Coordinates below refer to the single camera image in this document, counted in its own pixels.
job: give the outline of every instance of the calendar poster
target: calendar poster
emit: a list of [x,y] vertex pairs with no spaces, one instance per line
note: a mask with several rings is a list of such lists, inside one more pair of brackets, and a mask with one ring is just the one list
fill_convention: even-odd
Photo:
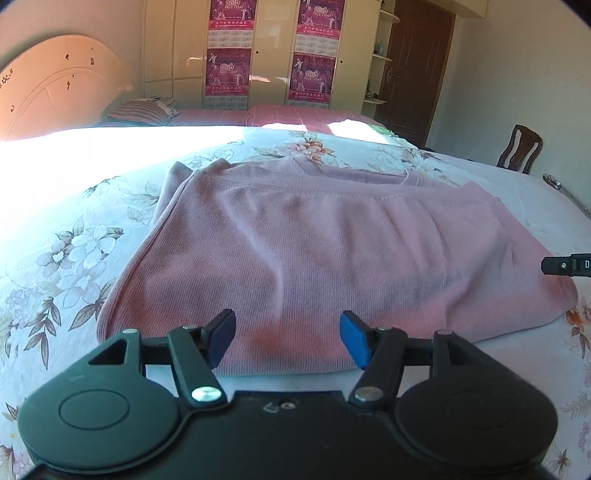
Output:
[[340,38],[345,0],[300,0],[297,33],[321,38]]
[[326,108],[330,103],[335,61],[331,57],[294,53],[289,104]]
[[250,68],[250,48],[208,48],[206,108],[245,110]]
[[212,0],[208,48],[251,48],[256,0]]

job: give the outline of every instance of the wooden chair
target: wooden chair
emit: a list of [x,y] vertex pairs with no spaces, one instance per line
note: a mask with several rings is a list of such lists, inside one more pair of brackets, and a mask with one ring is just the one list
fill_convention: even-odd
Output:
[[[509,166],[505,167],[505,161],[507,160],[507,158],[509,157],[509,154],[511,153],[511,151],[513,150],[513,147],[515,146],[515,139],[517,137],[518,130],[521,133],[521,138],[519,139],[519,144],[517,145],[517,150],[515,150],[515,153],[513,154],[511,159],[509,160]],[[499,163],[496,166],[500,167],[500,168],[507,168],[508,170],[519,171],[519,168],[521,167],[521,164],[523,163],[523,161],[527,157],[527,154],[530,153],[534,149],[534,151],[531,152],[531,155],[528,158],[527,162],[525,162],[525,167],[523,167],[523,173],[525,173],[526,175],[529,175],[530,170],[531,170],[531,166],[533,165],[534,160],[538,157],[538,155],[540,155],[540,152],[542,151],[543,144],[544,144],[544,142],[542,141],[542,138],[537,133],[535,133],[533,130],[530,130],[529,128],[524,127],[523,125],[516,125],[515,128],[513,129],[513,133],[511,135],[511,140],[509,142],[509,146],[506,148],[506,150],[499,157]]]

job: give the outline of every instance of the metal screw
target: metal screw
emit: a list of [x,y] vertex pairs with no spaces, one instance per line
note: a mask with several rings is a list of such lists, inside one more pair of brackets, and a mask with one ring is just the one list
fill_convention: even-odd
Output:
[[281,408],[283,408],[283,410],[293,410],[294,408],[297,407],[297,405],[295,403],[293,403],[292,401],[282,402],[279,406]]
[[359,401],[376,401],[384,396],[378,387],[361,387],[355,390],[355,398]]
[[197,401],[210,402],[219,400],[222,392],[216,387],[199,387],[191,392],[191,396]]
[[273,402],[269,402],[262,409],[267,413],[277,413],[279,411],[279,405]]

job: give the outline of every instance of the folded sweater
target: folded sweater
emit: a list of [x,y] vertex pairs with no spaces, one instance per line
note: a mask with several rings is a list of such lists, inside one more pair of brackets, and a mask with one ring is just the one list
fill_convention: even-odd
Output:
[[542,275],[549,254],[474,183],[291,158],[193,173],[176,164],[98,338],[129,327],[164,336],[230,308],[236,338],[217,373],[338,371],[353,367],[344,310],[418,338],[449,329],[476,341],[551,322],[577,292]]

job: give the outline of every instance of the headboard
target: headboard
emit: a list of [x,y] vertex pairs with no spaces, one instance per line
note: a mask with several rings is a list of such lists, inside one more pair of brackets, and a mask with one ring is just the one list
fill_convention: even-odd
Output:
[[0,72],[0,140],[89,127],[132,95],[128,69],[82,35],[42,41]]

